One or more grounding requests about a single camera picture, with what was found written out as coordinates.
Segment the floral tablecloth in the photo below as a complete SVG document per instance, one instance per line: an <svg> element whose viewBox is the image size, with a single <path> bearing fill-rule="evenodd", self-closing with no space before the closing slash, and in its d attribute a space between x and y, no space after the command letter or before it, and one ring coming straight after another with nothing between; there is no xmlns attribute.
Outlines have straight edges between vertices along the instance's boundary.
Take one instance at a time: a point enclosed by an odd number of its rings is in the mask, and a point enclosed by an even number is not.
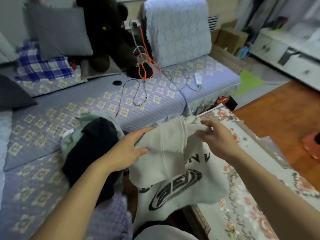
<svg viewBox="0 0 320 240"><path fill-rule="evenodd" d="M320 193L286 161L265 147L229 109L218 106L200 115L201 119L213 117L230 129L234 140L244 151L301 198L320 210ZM199 203L191 208L207 238L212 240L278 239L234 168L218 157L215 160L229 180L229 193L220 200L219 204Z"/></svg>

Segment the black round object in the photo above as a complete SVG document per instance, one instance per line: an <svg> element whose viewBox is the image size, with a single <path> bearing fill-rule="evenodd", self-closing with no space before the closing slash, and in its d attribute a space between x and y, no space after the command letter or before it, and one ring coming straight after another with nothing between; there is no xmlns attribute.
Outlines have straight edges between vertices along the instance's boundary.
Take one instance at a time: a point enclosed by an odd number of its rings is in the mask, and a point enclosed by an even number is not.
<svg viewBox="0 0 320 240"><path fill-rule="evenodd" d="M116 81L113 81L112 84L115 86L120 86L122 84L122 81L116 80Z"/></svg>

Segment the gray pillow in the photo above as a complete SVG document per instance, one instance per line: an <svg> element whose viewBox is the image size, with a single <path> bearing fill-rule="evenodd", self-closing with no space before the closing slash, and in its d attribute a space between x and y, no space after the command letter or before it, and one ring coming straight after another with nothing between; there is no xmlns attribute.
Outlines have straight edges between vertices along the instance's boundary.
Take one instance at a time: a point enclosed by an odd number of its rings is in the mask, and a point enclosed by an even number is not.
<svg viewBox="0 0 320 240"><path fill-rule="evenodd" d="M0 109L13 109L37 105L25 90L14 81L0 74Z"/></svg>
<svg viewBox="0 0 320 240"><path fill-rule="evenodd" d="M122 70L117 66L114 60L109 56L110 59L110 67L105 72L97 72L90 65L89 60L84 59L80 62L81 69L81 79L90 79L97 78L103 76L112 76L112 75L120 75L122 74Z"/></svg>
<svg viewBox="0 0 320 240"><path fill-rule="evenodd" d="M40 44L42 60L61 56L91 56L82 7L52 8L26 4Z"/></svg>

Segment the stuffed animal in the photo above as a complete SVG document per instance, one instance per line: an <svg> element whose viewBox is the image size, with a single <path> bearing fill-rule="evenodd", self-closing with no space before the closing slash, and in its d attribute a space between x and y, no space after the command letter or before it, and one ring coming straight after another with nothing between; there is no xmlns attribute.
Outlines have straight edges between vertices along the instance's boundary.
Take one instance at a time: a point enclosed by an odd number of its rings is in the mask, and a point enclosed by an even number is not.
<svg viewBox="0 0 320 240"><path fill-rule="evenodd" d="M121 69L137 64L131 33L122 28L128 17L127 7L116 0L76 0L83 7L87 34L93 49L90 64L97 72L110 67L109 56Z"/></svg>

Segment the black cable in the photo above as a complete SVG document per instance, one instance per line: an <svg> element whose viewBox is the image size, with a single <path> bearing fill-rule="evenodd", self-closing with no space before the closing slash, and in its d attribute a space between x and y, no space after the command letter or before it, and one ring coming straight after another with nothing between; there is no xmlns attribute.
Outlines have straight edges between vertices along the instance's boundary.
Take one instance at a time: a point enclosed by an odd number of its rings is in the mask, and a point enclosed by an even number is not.
<svg viewBox="0 0 320 240"><path fill-rule="evenodd" d="M115 114L115 117L117 117L117 115L118 115L118 113L119 113L119 111L120 111L120 104L121 104L121 100L122 100L122 96L123 96L123 90L124 90L124 88L125 88L126 83L129 82L129 81L136 81L136 82L138 82L138 84L139 84L139 86L138 86L138 88L137 88L137 91L136 91L136 94L134 95L134 97L133 97L133 99L132 99L132 103L133 103L135 106L141 106L141 105L143 105L143 104L146 102L147 98L148 98L148 96L147 96L147 90L146 90L146 81L143 81L143 87L144 87L144 92L146 93L146 99L143 101L142 104L136 104L136 103L134 102L134 99L135 99L135 97L137 96L138 90L139 90L139 88L140 88L140 83L139 83L139 81L138 81L137 79L130 79L130 80L126 81L126 82L123 84L123 86L122 86L122 93L121 93L121 97L120 97L120 101L119 101L118 112Z"/></svg>

